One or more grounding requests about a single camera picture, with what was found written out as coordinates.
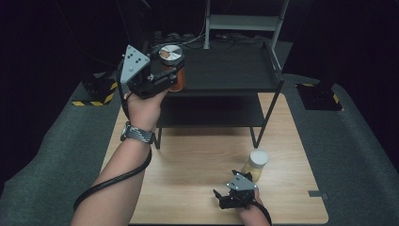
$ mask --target forearm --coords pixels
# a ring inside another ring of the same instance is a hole
[[[250,215],[244,216],[241,219],[245,226],[270,226],[269,222],[267,222],[267,219],[264,217],[264,214],[258,208],[252,210]]]
[[[94,186],[134,170],[146,160],[150,145],[127,138],[116,149]],[[72,225],[127,225],[136,209],[144,171],[100,190],[82,201]]]

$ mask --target wristwatch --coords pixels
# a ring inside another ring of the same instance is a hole
[[[154,141],[154,133],[136,128],[136,127],[132,126],[129,121],[127,121],[125,123],[125,126],[123,127],[122,135],[120,136],[120,140],[123,141],[126,138],[133,138],[133,139],[140,140],[144,143],[152,144]]]

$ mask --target hand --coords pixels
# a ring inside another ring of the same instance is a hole
[[[130,123],[139,129],[154,132],[156,122],[161,114],[160,105],[167,93],[168,89],[145,100],[133,93],[126,94],[125,98],[128,97],[127,105],[129,109]]]
[[[263,205],[263,202],[259,197],[258,188],[255,189],[255,200],[257,203]],[[250,205],[248,209],[236,208],[235,210],[237,211],[238,216],[241,220],[243,220],[244,225],[246,226],[269,225],[262,211],[254,205]]]

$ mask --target watch strap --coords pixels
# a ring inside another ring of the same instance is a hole
[[[127,128],[125,131],[125,137],[127,138],[133,138],[140,140],[144,143],[152,144],[154,141],[154,133],[145,131],[142,129],[139,129],[137,127],[134,127],[133,125],[130,125],[129,122],[126,122]]]

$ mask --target jar lid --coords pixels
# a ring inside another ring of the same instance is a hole
[[[254,149],[249,155],[249,163],[254,168],[262,168],[268,159],[267,152],[262,149]]]
[[[161,63],[168,66],[175,66],[181,57],[184,56],[182,48],[177,45],[166,45],[159,51]]]

